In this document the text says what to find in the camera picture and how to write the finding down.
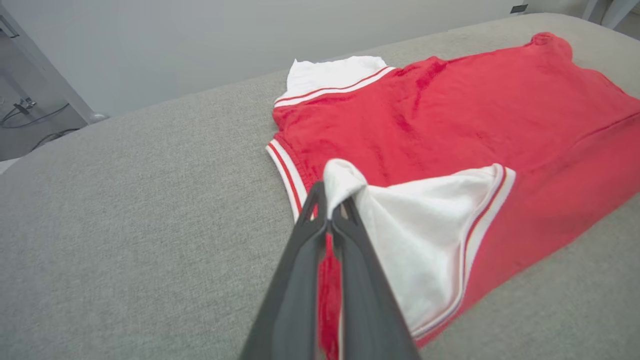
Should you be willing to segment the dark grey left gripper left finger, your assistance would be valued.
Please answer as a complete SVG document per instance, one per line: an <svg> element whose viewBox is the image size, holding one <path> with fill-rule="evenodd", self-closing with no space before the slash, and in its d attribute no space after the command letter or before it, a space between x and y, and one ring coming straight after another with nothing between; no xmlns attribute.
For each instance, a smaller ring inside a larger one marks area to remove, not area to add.
<svg viewBox="0 0 640 360"><path fill-rule="evenodd" d="M307 195L240 353L242 360L315 360L318 278L328 229L325 185Z"/></svg>

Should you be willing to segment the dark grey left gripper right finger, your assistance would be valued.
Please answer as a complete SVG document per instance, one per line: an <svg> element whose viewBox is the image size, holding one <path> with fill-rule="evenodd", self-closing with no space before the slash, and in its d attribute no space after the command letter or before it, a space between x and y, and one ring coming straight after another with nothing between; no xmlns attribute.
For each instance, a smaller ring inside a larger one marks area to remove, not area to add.
<svg viewBox="0 0 640 360"><path fill-rule="evenodd" d="M332 212L342 264L342 358L420 358L353 198Z"/></svg>

